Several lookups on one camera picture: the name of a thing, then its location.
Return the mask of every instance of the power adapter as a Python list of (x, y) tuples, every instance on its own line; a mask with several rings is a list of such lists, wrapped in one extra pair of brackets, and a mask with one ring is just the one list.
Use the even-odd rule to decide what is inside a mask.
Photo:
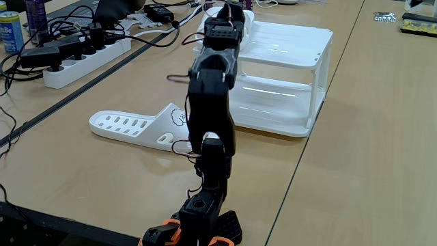
[(74, 59), (82, 59), (82, 44), (78, 36), (68, 36), (61, 40), (44, 43), (44, 47), (57, 47), (62, 59), (74, 56)]
[(97, 50), (104, 49), (104, 32), (100, 23), (91, 23), (89, 27), (89, 38)]
[(147, 14), (147, 17), (154, 22), (170, 23), (175, 19), (173, 12), (161, 4), (145, 5), (144, 12)]
[(48, 70), (58, 72), (62, 69), (61, 53), (58, 47), (39, 47), (25, 49), (21, 53), (20, 64), (22, 68), (39, 68), (50, 66)]

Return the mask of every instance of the wooden table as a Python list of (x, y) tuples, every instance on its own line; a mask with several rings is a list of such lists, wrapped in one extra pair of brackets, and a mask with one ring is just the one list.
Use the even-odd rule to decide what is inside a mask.
[[(53, 12), (60, 8), (63, 8), (71, 3), (74, 3), (78, 0), (56, 0), (50, 1), (46, 3), (46, 11)], [(175, 13), (175, 19), (182, 20), (187, 17), (194, 9), (187, 11), (179, 11)], [(20, 13), (21, 23), (27, 22), (27, 17), (25, 12)], [(162, 29), (171, 28), (168, 25), (161, 27)], [(131, 29), (131, 33), (138, 33), (140, 31), (144, 31), (143, 29), (138, 29), (137, 27), (133, 27)], [(23, 29), (25, 40), (28, 39), (28, 35), (25, 33)], [(144, 36), (141, 36), (144, 40), (153, 40), (157, 38), (159, 33), (151, 33)], [(0, 97), (0, 105), (10, 114), (12, 114), (17, 120), (17, 126), (21, 126), (24, 122), (35, 118), (37, 115), (40, 115), (42, 112), (46, 111), (48, 108), (57, 104), (59, 101), (67, 98), (69, 95), (78, 91), (83, 86), (87, 85), (90, 81), (100, 76), (102, 73), (108, 71), (113, 66), (117, 65), (123, 59), (126, 59), (145, 45), (141, 42), (132, 42), (132, 49), (114, 59), (113, 61), (107, 63), (106, 65), (96, 69), (95, 71), (89, 73), (88, 75), (78, 79), (77, 81), (61, 88), (59, 90), (55, 90), (52, 88), (48, 88), (44, 86), (44, 80), (38, 79), (35, 81), (28, 82), (13, 82), (12, 87), (9, 91), (9, 94)], [(0, 46), (0, 60), (6, 57), (6, 53), (4, 51), (3, 45)], [(3, 88), (4, 80), (0, 80), (0, 84)], [(7, 134), (10, 133), (12, 128), (12, 121), (8, 117), (3, 114), (0, 114), (0, 139), (3, 139)]]
[(436, 39), (366, 0), (269, 245), (435, 245)]
[[(326, 6), (280, 6), (277, 14), (273, 8), (255, 12), (262, 13), (256, 17), (260, 21), (333, 30), (333, 74), (361, 4), (332, 0)], [(197, 29), (199, 20), (182, 28), (178, 42)], [(88, 119), (105, 109), (154, 115), (168, 103), (181, 107), (187, 86), (165, 77), (185, 74), (193, 59), (192, 46), (152, 48), (26, 132), (0, 162), (0, 180), (11, 201), (136, 237), (161, 224), (181, 207), (185, 190), (199, 185), (192, 165), (170, 152), (96, 136)], [(259, 68), (249, 64), (247, 71), (256, 74)], [(261, 69), (269, 77), (292, 75)], [(237, 212), (243, 245), (263, 245), (306, 139), (243, 128), (236, 135), (237, 154), (222, 211)]]

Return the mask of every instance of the white shelf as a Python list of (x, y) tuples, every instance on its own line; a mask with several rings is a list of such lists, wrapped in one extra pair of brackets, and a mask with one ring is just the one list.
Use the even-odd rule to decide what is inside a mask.
[[(239, 76), (229, 92), (229, 107), (238, 126), (292, 137), (309, 134), (311, 85)], [(316, 111), (325, 97), (317, 91)]]
[[(208, 12), (213, 14), (219, 10), (220, 7), (214, 7)], [(244, 15), (246, 23), (239, 62), (311, 71), (313, 82), (305, 85), (238, 76), (235, 88), (229, 92), (234, 122), (238, 126), (291, 137), (308, 136), (326, 95), (333, 32), (254, 21), (254, 13), (248, 10)], [(206, 19), (204, 16), (197, 31), (203, 31)], [(201, 50), (202, 42), (198, 41), (194, 52), (198, 55)]]
[(240, 60), (285, 68), (313, 70), (330, 44), (331, 30), (254, 21)]

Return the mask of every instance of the power strip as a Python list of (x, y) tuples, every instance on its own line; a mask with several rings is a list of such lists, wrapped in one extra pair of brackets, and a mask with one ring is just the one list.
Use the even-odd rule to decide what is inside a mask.
[(105, 49), (99, 50), (93, 55), (83, 55), (85, 59), (80, 61), (64, 60), (61, 65), (62, 69), (58, 72), (44, 69), (42, 72), (44, 84), (50, 88), (61, 89), (130, 51), (132, 48), (131, 42), (132, 40), (125, 38), (118, 40), (115, 44), (106, 45)]

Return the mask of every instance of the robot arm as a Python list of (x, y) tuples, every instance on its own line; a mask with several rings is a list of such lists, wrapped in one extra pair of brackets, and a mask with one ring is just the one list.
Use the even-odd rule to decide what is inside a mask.
[(231, 0), (216, 18), (205, 22), (201, 55), (188, 71), (189, 140), (193, 151), (200, 155), (195, 169), (203, 177), (202, 190), (185, 201), (171, 223), (150, 228), (143, 246), (232, 246), (241, 242), (242, 231), (235, 212), (219, 214), (236, 151), (229, 90), (235, 85), (243, 30), (242, 4)]

